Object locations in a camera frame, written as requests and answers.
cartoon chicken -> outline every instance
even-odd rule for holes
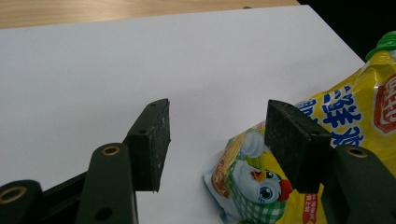
[[[230,140],[218,165],[204,176],[224,209],[224,223],[275,223],[282,218],[292,187],[261,164],[266,154],[271,152],[260,132],[242,133]]]

plastic packaging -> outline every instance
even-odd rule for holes
[[[295,106],[332,134],[332,145],[365,147],[396,176],[396,31],[368,62],[331,89]],[[265,121],[229,140],[204,181],[224,223],[326,223],[318,194],[291,188],[263,140]]]

dark background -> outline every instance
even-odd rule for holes
[[[396,0],[297,1],[311,6],[365,62],[378,40],[387,32],[396,31]]]

wooden table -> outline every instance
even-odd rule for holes
[[[298,5],[296,0],[0,0],[0,29]]]

